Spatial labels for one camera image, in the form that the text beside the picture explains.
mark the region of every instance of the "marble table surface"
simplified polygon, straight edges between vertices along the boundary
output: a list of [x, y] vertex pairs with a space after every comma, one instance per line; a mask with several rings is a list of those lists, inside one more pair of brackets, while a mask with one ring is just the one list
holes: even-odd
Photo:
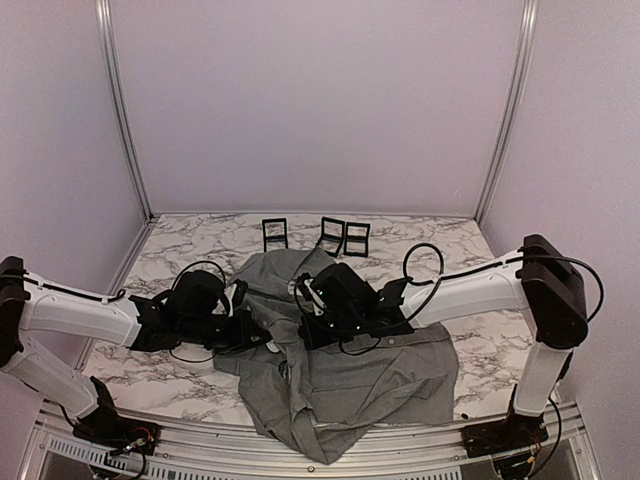
[[[135, 263], [125, 287], [152, 296], [171, 286], [189, 263], [209, 259], [227, 274], [262, 251], [263, 218], [285, 215], [163, 215]], [[287, 214], [289, 248], [309, 249], [320, 236], [318, 214]], [[493, 258], [473, 220], [416, 216], [335, 215], [346, 221], [371, 223], [368, 258], [339, 257], [374, 288], [402, 275], [402, 259], [416, 242], [440, 247], [451, 271]], [[423, 249], [409, 263], [416, 279], [437, 271], [433, 254]], [[531, 342], [523, 317], [516, 312], [492, 312], [446, 322], [460, 360], [455, 388], [455, 419], [506, 411]], [[180, 346], [177, 356], [210, 357], [196, 345]], [[252, 425], [240, 396], [238, 379], [216, 372], [212, 362], [187, 364], [166, 352], [130, 352], [96, 342], [87, 375], [104, 381], [117, 406], [140, 412], [237, 425]]]

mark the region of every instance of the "gray shirt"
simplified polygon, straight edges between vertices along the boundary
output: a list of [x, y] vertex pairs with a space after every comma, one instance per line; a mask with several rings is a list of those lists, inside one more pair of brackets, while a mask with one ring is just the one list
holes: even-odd
[[[326, 464], [374, 423], [450, 422], [458, 372], [451, 338], [440, 324], [385, 337], [357, 357], [335, 344], [305, 350], [292, 285], [302, 273], [315, 276], [332, 263], [318, 248], [253, 255], [232, 280], [249, 284], [243, 306], [281, 351], [261, 346], [214, 359], [217, 370], [240, 376], [239, 393], [258, 433]], [[361, 335], [344, 349], [360, 351], [375, 341]]]

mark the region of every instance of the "wire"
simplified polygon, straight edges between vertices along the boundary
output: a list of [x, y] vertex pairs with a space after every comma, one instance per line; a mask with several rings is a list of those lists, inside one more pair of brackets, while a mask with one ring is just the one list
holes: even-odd
[[142, 475], [144, 475], [144, 471], [147, 469], [147, 456], [144, 454], [140, 447], [136, 446], [134, 448], [138, 450], [138, 452], [140, 452], [140, 455], [142, 455], [142, 468], [135, 477], [131, 477], [129, 480], [138, 480], [142, 478]]
[[67, 423], [71, 425], [71, 428], [76, 428], [76, 424], [71, 421], [67, 410], [62, 405], [60, 405], [60, 410], [62, 410], [62, 415], [64, 415], [64, 419], [67, 421]]
[[190, 268], [195, 267], [196, 265], [202, 265], [202, 264], [213, 265], [214, 267], [216, 267], [220, 272], [220, 275], [222, 275], [222, 283], [225, 285], [225, 287], [227, 286], [227, 276], [224, 274], [224, 270], [222, 270], [222, 267], [220, 265], [218, 265], [216, 262], [212, 260], [198, 260], [197, 262], [190, 263], [189, 265], [187, 265], [182, 269], [182, 271], [178, 274], [176, 279], [173, 281], [173, 285], [171, 285], [171, 290], [176, 288], [178, 281], [182, 278], [182, 276], [185, 273], [187, 273], [187, 271]]
[[407, 253], [405, 253], [404, 260], [402, 260], [402, 275], [404, 275], [404, 278], [407, 280], [407, 282], [410, 285], [414, 285], [416, 287], [424, 287], [425, 285], [429, 285], [433, 283], [433, 280], [425, 280], [423, 282], [414, 282], [413, 277], [409, 276], [409, 273], [407, 272], [407, 264], [409, 263], [409, 258], [411, 258], [411, 254], [415, 252], [417, 249], [424, 248], [424, 247], [430, 248], [431, 250], [436, 252], [436, 255], [438, 255], [438, 260], [440, 260], [439, 275], [442, 275], [444, 273], [444, 256], [442, 255], [442, 252], [440, 251], [440, 249], [436, 247], [433, 243], [428, 243], [428, 242], [417, 243], [413, 247], [411, 247], [407, 251]]
[[360, 350], [359, 352], [347, 352], [344, 349], [344, 344], [343, 344], [342, 340], [340, 340], [338, 342], [338, 348], [345, 355], [349, 355], [350, 357], [359, 357], [360, 355], [364, 355], [365, 353], [369, 353], [371, 350], [374, 350], [378, 345], [380, 345], [381, 341], [382, 341], [382, 338], [378, 338], [378, 341], [375, 344], [373, 344], [372, 346], [370, 346], [368, 348], [365, 348], [364, 350]]
[[100, 302], [100, 303], [102, 303], [103, 301], [106, 301], [107, 303], [112, 303], [112, 302], [123, 299], [127, 294], [127, 291], [124, 288], [121, 288], [120, 290], [118, 290], [118, 293], [116, 293], [114, 297], [98, 297], [96, 295], [89, 295], [87, 293], [77, 292], [75, 290], [70, 290], [68, 288], [60, 287], [58, 285], [52, 285], [50, 283], [40, 283], [37, 280], [34, 280], [33, 278], [25, 277], [22, 275], [9, 275], [6, 273], [0, 275], [0, 279], [20, 280], [23, 282], [30, 283], [32, 285], [36, 285], [38, 287], [46, 288], [47, 290], [66, 293], [67, 295], [72, 295], [74, 297], [84, 298], [85, 300], [91, 300], [93, 302]]
[[533, 478], [536, 475], [538, 475], [540, 471], [547, 465], [547, 463], [549, 463], [549, 460], [551, 460], [551, 457], [553, 457], [553, 455], [558, 450], [558, 446], [560, 445], [560, 439], [562, 438], [562, 416], [560, 415], [560, 410], [558, 410], [558, 405], [556, 405], [556, 402], [554, 402], [551, 397], [549, 397], [549, 401], [551, 402], [553, 409], [556, 411], [556, 416], [558, 417], [558, 437], [556, 438], [556, 443], [553, 444], [553, 448], [551, 449], [551, 452], [549, 452], [549, 456], [544, 459], [544, 461], [540, 464], [538, 468], [536, 468], [533, 472], [531, 472], [531, 475], [529, 475], [528, 478]]
[[204, 360], [187, 360], [186, 358], [180, 358], [175, 356], [173, 354], [173, 349], [169, 350], [169, 355], [171, 355], [176, 360], [180, 360], [181, 362], [184, 362], [184, 363], [206, 363], [206, 362], [210, 362], [216, 357], [215, 355], [211, 355], [209, 358], [205, 358]]
[[[122, 480], [139, 480], [140, 478], [142, 478], [142, 475], [144, 475], [144, 472], [147, 469], [147, 456], [144, 454], [144, 451], [142, 450], [142, 448], [140, 448], [138, 445], [135, 445], [133, 447], [133, 450], [136, 450], [140, 455], [142, 455], [142, 468], [134, 477], [129, 477], [128, 479], [122, 479]], [[113, 477], [112, 480], [115, 480], [116, 478], [120, 479], [121, 477], [122, 477], [122, 473], [118, 474], [118, 476], [116, 477]]]
[[526, 255], [524, 257], [510, 258], [507, 260], [506, 263], [514, 263], [520, 260], [523, 260], [523, 262], [527, 260], [555, 260], [558, 262], [573, 263], [575, 265], [581, 266], [591, 274], [593, 279], [598, 284], [598, 289], [600, 290], [600, 298], [598, 300], [598, 304], [596, 305], [596, 308], [593, 309], [593, 312], [591, 312], [591, 315], [587, 317], [587, 323], [593, 320], [595, 316], [598, 315], [598, 313], [600, 313], [600, 310], [602, 309], [602, 305], [604, 304], [604, 283], [600, 278], [600, 275], [598, 275], [598, 272], [596, 272], [595, 268], [593, 268], [588, 263], [583, 262], [582, 260], [577, 260], [575, 258], [558, 256], [558, 255]]

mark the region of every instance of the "lavender wall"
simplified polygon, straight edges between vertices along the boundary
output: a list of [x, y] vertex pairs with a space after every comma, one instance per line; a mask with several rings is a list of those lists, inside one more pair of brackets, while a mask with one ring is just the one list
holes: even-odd
[[632, 0], [541, 2], [525, 96], [483, 226], [495, 253], [540, 232], [604, 279], [605, 308], [563, 390], [578, 400], [606, 479], [640, 471], [638, 25]]
[[[0, 3], [0, 257], [104, 292], [142, 226], [93, 2]], [[72, 361], [73, 337], [44, 338]], [[40, 398], [0, 374], [0, 465], [15, 478]]]
[[157, 211], [473, 215], [522, 2], [112, 3]]

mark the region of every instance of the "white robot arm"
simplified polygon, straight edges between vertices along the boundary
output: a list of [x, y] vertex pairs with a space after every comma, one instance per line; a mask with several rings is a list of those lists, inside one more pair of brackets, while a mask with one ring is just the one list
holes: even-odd
[[[600, 302], [589, 317], [584, 281], [572, 263], [587, 268], [601, 288]], [[485, 264], [448, 274], [443, 270], [435, 280], [413, 283], [405, 276], [378, 292], [345, 264], [332, 265], [315, 278], [303, 275], [298, 289], [312, 302], [314, 315], [303, 314], [300, 335], [313, 349], [364, 333], [407, 334], [467, 315], [521, 311], [533, 345], [507, 417], [466, 427], [463, 439], [470, 457], [526, 447], [534, 438], [546, 440], [547, 399], [602, 305], [599, 277], [583, 262], [562, 256], [540, 235], [526, 237], [519, 250]]]
[[77, 419], [74, 435], [107, 445], [109, 439], [142, 438], [145, 453], [152, 453], [155, 444], [145, 433], [155, 437], [157, 425], [120, 417], [102, 382], [69, 367], [32, 332], [81, 335], [147, 352], [183, 341], [218, 351], [270, 340], [248, 311], [237, 308], [246, 283], [225, 288], [203, 270], [185, 273], [175, 283], [154, 299], [124, 291], [104, 297], [46, 281], [27, 272], [21, 259], [8, 257], [0, 263], [0, 370], [63, 406]]

